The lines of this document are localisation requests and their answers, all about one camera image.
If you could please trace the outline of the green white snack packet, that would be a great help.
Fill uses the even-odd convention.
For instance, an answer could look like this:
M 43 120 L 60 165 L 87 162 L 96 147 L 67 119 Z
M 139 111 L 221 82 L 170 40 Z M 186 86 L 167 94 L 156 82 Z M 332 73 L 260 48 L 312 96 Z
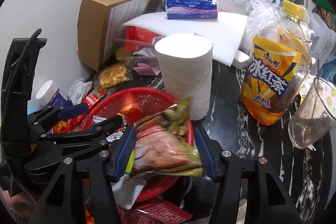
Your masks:
M 116 204 L 126 210 L 131 209 L 147 184 L 147 181 L 143 178 L 131 178 L 133 165 L 134 151 L 130 155 L 124 175 L 117 183 L 111 184 Z

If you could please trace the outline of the red gold snack bag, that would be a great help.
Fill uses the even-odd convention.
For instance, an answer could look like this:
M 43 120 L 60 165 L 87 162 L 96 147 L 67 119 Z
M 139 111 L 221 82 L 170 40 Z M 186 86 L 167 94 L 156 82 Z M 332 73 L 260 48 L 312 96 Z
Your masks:
M 131 92 L 126 92 L 121 100 L 121 107 L 118 112 L 128 124 L 134 124 L 143 116 L 142 106 Z

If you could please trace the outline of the dark red triangular snack bag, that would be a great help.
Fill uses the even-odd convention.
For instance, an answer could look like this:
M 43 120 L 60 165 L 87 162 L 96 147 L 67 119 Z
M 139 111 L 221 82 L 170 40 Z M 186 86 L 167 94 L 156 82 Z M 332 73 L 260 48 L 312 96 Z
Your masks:
M 184 223 L 193 217 L 190 213 L 161 198 L 137 202 L 131 209 L 124 209 L 120 205 L 117 207 L 122 223 Z

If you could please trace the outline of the green meat snack bag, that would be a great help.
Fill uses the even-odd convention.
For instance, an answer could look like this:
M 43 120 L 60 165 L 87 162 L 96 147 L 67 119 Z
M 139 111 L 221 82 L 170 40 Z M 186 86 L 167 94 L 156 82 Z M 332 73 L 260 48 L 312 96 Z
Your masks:
M 136 141 L 132 176 L 202 176 L 198 150 L 186 142 L 192 101 L 192 97 L 186 97 L 134 124 Z

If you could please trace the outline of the white red peanut snack bag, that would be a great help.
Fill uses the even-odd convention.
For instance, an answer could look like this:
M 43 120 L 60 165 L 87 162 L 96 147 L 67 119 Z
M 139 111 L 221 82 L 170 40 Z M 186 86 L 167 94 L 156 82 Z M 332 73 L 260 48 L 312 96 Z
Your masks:
M 111 135 L 109 135 L 108 137 L 106 137 L 106 140 L 108 142 L 113 142 L 115 140 L 121 139 L 121 137 L 123 136 L 124 132 L 126 131 L 128 124 L 124 124 L 122 125 L 115 133 L 112 133 Z

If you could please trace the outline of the white lid supplement jar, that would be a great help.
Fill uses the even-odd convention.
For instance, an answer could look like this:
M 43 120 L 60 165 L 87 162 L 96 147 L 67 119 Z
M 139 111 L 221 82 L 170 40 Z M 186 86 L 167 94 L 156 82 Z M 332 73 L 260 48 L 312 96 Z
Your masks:
M 42 85 L 35 98 L 42 106 L 52 108 L 72 106 L 72 102 L 60 91 L 58 85 L 52 80 L 48 80 Z

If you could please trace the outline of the white desiccant sachet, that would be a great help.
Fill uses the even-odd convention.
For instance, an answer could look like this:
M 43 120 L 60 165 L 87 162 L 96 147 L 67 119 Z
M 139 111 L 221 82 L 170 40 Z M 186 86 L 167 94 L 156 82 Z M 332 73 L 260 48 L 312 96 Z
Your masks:
M 84 78 L 75 80 L 67 93 L 67 98 L 73 105 L 80 104 L 82 100 L 88 95 L 92 88 L 92 84 L 92 81 L 85 82 Z

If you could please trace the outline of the red plastic mesh basket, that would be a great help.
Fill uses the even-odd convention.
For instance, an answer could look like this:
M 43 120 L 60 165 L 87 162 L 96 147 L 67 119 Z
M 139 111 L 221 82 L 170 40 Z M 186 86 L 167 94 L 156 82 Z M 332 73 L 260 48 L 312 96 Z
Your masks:
M 129 88 L 116 92 L 102 99 L 83 119 L 83 121 L 74 128 L 74 131 L 88 130 L 92 125 L 94 116 L 110 118 L 120 112 L 122 99 L 124 95 L 131 93 L 142 107 L 142 116 L 146 117 L 167 109 L 175 104 L 177 100 L 161 90 L 147 87 Z M 150 178 L 146 186 L 137 198 L 137 202 L 150 200 L 167 191 L 179 179 L 179 176 L 155 175 Z

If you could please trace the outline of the yellow crumb snack bag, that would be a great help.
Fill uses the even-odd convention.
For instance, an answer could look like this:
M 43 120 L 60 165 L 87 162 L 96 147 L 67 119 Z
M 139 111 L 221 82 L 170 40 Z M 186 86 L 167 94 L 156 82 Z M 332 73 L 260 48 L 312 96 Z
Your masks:
M 104 68 L 98 76 L 98 83 L 102 89 L 111 88 L 128 80 L 127 68 L 120 63 Z

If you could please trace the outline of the clear glass cup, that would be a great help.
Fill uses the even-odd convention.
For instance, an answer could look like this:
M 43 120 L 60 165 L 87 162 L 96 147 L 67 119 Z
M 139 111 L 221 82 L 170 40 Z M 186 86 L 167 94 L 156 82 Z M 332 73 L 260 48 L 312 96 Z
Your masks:
M 292 144 L 305 149 L 335 129 L 335 85 L 314 77 L 295 114 L 288 124 Z

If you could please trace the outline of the clear plastic container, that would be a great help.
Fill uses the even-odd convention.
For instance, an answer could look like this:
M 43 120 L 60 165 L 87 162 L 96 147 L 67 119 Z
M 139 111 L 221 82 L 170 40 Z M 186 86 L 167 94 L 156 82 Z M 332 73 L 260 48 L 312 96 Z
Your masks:
M 161 73 L 155 44 L 163 36 L 144 28 L 125 27 L 125 37 L 118 38 L 115 57 L 140 76 L 158 76 Z

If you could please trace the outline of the brown cardboard box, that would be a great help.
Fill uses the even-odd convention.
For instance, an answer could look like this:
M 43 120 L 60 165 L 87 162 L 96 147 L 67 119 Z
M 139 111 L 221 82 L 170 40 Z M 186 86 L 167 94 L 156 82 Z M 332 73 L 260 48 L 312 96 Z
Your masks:
M 120 26 L 142 15 L 150 0 L 82 0 L 77 21 L 78 56 L 98 72 L 114 51 Z

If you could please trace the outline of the iced tea bottle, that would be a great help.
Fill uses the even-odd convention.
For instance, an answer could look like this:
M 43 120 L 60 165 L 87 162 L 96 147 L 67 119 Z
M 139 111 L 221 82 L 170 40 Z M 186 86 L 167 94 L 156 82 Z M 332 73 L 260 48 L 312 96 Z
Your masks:
M 241 85 L 241 101 L 266 126 L 286 112 L 309 73 L 315 33 L 306 8 L 285 0 L 284 16 L 259 31 Z

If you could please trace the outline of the white paper towel roll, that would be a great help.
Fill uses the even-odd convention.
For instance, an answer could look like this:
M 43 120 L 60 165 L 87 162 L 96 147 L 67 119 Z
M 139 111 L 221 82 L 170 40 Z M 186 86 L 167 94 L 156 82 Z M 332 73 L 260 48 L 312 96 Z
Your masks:
M 191 97 L 190 119 L 203 119 L 210 105 L 213 43 L 195 34 L 173 34 L 154 49 L 166 92 L 177 100 Z

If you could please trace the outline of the white foam sheet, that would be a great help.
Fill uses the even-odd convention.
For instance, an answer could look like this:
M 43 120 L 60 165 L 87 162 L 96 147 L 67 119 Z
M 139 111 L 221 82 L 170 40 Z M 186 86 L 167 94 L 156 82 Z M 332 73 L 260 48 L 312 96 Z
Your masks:
M 171 19 L 165 12 L 140 15 L 119 27 L 123 34 L 128 26 L 139 27 L 160 36 L 194 33 L 211 39 L 213 59 L 227 66 L 243 69 L 249 55 L 240 51 L 240 43 L 248 16 L 230 12 L 219 12 L 216 19 Z

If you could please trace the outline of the blue tissue pack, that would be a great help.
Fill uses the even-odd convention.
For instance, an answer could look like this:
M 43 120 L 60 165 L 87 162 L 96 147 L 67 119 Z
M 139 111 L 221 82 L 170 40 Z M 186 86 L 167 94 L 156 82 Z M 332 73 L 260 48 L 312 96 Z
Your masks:
M 171 19 L 217 19 L 215 0 L 166 0 L 166 16 Z

